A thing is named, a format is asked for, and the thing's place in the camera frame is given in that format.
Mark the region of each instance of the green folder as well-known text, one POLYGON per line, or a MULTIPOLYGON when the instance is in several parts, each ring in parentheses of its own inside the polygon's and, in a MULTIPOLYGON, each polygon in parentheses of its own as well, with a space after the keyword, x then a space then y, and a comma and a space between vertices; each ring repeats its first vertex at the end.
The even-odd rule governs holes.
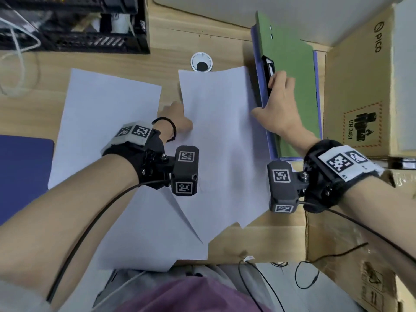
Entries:
MULTIPOLYGON (((271 23, 266 15, 256 13, 260 55, 274 62, 275 70, 284 70, 296 78, 294 97, 304 127, 320 137, 312 46, 299 40, 289 30, 271 23)), ((275 136, 279 157, 299 154, 279 136, 275 136)))

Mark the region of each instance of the white sleeve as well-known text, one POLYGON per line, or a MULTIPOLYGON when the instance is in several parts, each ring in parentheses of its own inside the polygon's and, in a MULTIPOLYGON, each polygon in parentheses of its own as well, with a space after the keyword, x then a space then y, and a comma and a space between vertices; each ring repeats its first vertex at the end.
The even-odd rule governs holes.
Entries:
POLYGON ((1 312, 52 312, 40 295, 0 280, 1 312))

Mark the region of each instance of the gray pants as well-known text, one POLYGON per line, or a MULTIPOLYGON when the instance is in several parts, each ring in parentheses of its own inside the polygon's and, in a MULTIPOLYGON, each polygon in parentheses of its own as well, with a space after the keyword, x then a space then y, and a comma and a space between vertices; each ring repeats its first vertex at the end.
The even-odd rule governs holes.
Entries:
MULTIPOLYGON (((257 302, 272 311, 275 310, 272 298, 261 275, 250 265, 240 265, 244 281, 257 302)), ((110 312, 124 302, 139 294, 154 289, 161 284, 186 276, 204 276, 214 278, 222 284, 248 295, 238 273, 238 265, 208 265, 173 267, 167 273, 143 272, 139 270, 116 270, 110 277, 104 290, 94 303, 94 312, 110 312)))

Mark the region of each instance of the qr code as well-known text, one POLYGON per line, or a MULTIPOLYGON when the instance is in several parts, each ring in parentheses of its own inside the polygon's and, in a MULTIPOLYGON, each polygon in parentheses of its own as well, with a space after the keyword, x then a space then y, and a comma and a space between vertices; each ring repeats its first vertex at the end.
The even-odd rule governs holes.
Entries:
POLYGON ((179 152, 179 162, 193 162, 195 160, 195 152, 179 152))
POLYGON ((336 172, 342 172, 352 166, 352 162, 348 160, 343 154, 337 154, 327 161, 327 164, 336 172))
POLYGON ((147 136, 149 135, 149 132, 150 132, 149 128, 135 125, 132 131, 132 134, 139 136, 139 137, 147 138, 147 136))
POLYGON ((193 183, 190 182, 176 182, 177 194, 192 194, 193 183))
POLYGON ((272 170, 275 183, 290 183, 289 170, 272 170))
POLYGON ((123 127, 118 132, 116 137, 127 135, 133 126, 123 127))
POLYGON ((275 205, 275 212, 286 212, 291 213, 293 210, 293 206, 287 205, 275 205))
POLYGON ((357 162, 357 163, 368 162, 368 159, 365 156, 363 156, 360 152, 348 151, 348 152, 345 152, 345 154, 349 156, 354 162, 357 162))

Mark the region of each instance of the cardboard box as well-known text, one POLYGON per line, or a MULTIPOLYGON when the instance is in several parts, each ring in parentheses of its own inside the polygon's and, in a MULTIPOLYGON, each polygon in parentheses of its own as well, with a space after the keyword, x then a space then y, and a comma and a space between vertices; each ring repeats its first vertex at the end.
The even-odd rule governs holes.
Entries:
MULTIPOLYGON (((382 179, 416 197, 416 171, 387 170, 382 179)), ((307 214, 307 259, 339 254, 364 242, 357 226, 332 213, 307 214)), ((368 312, 416 312, 416 300, 376 250, 358 249, 315 266, 368 312)))
POLYGON ((416 156, 400 151, 397 141, 393 28, 402 5, 376 15, 326 58, 324 138, 366 156, 416 156))

